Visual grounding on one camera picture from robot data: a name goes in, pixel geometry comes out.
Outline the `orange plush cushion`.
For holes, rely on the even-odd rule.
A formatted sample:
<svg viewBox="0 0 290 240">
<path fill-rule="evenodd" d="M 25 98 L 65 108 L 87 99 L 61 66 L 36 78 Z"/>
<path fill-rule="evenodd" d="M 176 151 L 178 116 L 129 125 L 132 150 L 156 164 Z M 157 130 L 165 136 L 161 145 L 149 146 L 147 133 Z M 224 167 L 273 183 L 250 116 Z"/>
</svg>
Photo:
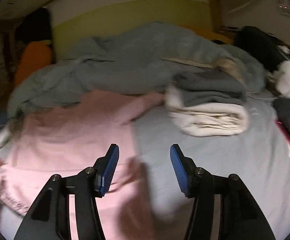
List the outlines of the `orange plush cushion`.
<svg viewBox="0 0 290 240">
<path fill-rule="evenodd" d="M 24 49 L 14 75 L 14 88 L 19 86 L 32 73 L 52 64 L 52 41 L 33 41 Z"/>
</svg>

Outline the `black clothes pile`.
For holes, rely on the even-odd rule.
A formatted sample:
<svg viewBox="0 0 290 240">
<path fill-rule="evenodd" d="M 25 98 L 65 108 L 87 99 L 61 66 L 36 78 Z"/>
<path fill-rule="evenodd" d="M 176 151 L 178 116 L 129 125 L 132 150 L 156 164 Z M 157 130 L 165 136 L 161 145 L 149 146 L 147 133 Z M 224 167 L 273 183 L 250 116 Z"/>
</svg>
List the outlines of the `black clothes pile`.
<svg viewBox="0 0 290 240">
<path fill-rule="evenodd" d="M 233 45 L 249 53 L 271 73 L 278 70 L 280 63 L 290 61 L 290 46 L 257 27 L 243 27 L 235 35 Z"/>
</svg>

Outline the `pink graphic t-shirt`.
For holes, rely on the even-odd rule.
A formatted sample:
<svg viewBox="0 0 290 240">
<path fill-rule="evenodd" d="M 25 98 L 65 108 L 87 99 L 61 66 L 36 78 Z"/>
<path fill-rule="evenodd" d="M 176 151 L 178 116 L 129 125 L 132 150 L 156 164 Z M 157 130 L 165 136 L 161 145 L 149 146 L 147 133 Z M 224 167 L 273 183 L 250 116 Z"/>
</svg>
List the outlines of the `pink graphic t-shirt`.
<svg viewBox="0 0 290 240">
<path fill-rule="evenodd" d="M 0 201 L 25 215 L 53 175 L 79 173 L 119 146 L 110 190 L 97 201 L 107 239 L 155 236 L 144 166 L 137 158 L 132 121 L 159 105 L 163 96 L 127 96 L 95 90 L 73 107 L 32 113 L 17 130 L 0 166 Z"/>
</svg>

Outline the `folded white cloth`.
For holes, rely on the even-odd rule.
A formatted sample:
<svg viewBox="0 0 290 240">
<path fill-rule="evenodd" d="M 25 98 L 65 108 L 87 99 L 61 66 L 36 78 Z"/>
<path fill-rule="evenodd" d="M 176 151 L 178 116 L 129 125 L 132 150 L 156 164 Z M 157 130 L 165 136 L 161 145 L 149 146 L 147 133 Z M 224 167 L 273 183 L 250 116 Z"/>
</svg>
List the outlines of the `folded white cloth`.
<svg viewBox="0 0 290 240">
<path fill-rule="evenodd" d="M 0 130 L 0 149 L 3 148 L 13 138 L 16 130 L 17 124 L 11 121 Z"/>
</svg>

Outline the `white crumpled garment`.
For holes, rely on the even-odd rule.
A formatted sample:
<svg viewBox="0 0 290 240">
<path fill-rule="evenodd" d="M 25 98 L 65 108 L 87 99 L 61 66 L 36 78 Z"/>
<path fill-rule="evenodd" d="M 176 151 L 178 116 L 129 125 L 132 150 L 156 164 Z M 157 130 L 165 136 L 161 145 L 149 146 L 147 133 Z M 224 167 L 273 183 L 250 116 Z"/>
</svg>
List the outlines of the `white crumpled garment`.
<svg viewBox="0 0 290 240">
<path fill-rule="evenodd" d="M 272 93 L 280 98 L 290 98 L 290 61 L 283 61 L 278 69 L 267 74 Z"/>
</svg>

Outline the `grey-green crumpled duvet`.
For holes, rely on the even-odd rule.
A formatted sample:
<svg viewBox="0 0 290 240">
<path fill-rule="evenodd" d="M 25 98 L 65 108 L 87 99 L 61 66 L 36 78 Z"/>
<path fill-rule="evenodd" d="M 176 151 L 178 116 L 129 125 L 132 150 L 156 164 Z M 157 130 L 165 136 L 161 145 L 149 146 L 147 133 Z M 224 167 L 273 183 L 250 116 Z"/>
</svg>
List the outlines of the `grey-green crumpled duvet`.
<svg viewBox="0 0 290 240">
<path fill-rule="evenodd" d="M 212 64 L 221 57 L 238 65 L 248 91 L 264 88 L 263 65 L 246 51 L 177 25 L 152 22 L 115 36 L 90 36 L 24 80 L 9 98 L 7 115 L 78 103 L 95 89 L 125 95 L 162 92 L 173 75 L 191 69 L 185 60 Z"/>
</svg>

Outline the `folded cream and grey clothes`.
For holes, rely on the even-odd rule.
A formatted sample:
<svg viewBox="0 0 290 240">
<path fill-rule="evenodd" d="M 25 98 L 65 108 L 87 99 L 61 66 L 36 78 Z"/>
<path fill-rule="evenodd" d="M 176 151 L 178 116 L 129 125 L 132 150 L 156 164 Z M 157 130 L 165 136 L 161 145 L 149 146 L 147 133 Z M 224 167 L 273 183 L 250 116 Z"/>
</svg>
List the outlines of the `folded cream and grey clothes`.
<svg viewBox="0 0 290 240">
<path fill-rule="evenodd" d="M 174 125 L 194 137 L 230 136 L 249 126 L 246 89 L 222 70 L 174 75 L 165 107 Z"/>
</svg>

